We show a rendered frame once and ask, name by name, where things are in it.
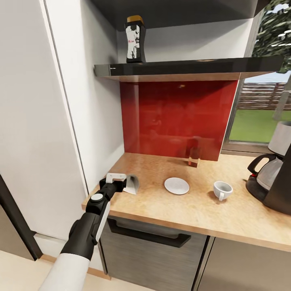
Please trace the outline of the coffee cup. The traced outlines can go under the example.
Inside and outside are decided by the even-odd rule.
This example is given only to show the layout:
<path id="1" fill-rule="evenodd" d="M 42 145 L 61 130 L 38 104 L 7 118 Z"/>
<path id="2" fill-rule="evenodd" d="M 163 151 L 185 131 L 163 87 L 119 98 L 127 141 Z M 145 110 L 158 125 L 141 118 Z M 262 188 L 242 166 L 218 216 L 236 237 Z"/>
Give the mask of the coffee cup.
<path id="1" fill-rule="evenodd" d="M 217 181 L 213 184 L 213 192 L 220 201 L 227 199 L 233 192 L 233 188 L 226 182 Z"/>

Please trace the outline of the saucer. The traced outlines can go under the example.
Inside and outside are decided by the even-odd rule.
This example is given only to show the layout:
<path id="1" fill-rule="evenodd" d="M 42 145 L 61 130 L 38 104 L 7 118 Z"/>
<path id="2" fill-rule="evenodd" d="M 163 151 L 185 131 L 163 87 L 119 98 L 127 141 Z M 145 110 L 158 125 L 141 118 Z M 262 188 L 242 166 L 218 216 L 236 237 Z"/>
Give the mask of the saucer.
<path id="1" fill-rule="evenodd" d="M 169 178 L 164 183 L 166 189 L 175 194 L 184 194 L 189 190 L 188 183 L 180 178 Z"/>

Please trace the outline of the bottle of coffee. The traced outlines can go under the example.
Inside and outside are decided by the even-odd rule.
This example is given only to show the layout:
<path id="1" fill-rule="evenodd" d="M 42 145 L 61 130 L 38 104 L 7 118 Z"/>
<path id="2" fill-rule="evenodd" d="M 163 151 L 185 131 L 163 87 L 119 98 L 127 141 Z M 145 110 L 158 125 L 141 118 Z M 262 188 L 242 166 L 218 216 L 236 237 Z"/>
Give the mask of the bottle of coffee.
<path id="1" fill-rule="evenodd" d="M 126 63 L 146 62 L 144 53 L 146 28 L 143 19 L 139 15 L 128 17 L 124 26 L 128 40 Z"/>

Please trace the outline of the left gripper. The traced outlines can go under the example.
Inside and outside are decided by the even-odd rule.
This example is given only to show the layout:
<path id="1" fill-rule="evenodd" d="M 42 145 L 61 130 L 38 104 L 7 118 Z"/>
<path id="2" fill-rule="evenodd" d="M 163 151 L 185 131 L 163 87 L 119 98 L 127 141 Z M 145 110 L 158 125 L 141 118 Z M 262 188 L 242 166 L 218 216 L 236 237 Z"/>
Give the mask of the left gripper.
<path id="1" fill-rule="evenodd" d="M 106 183 L 105 179 L 102 179 L 100 181 L 100 188 L 109 188 L 112 191 L 112 195 L 114 195 L 115 192 L 121 193 L 123 191 L 123 188 L 126 188 L 127 180 L 115 180 L 112 183 Z"/>

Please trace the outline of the paper coffee filter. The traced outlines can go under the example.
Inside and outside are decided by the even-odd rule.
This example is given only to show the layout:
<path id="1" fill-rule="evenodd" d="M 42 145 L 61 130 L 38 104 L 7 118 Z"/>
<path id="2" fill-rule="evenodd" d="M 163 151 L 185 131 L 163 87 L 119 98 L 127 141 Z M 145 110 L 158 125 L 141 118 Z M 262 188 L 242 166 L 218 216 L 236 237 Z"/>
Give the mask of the paper coffee filter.
<path id="1" fill-rule="evenodd" d="M 129 173 L 126 174 L 126 188 L 123 188 L 123 191 L 126 193 L 137 194 L 139 190 L 139 179 L 136 175 Z"/>

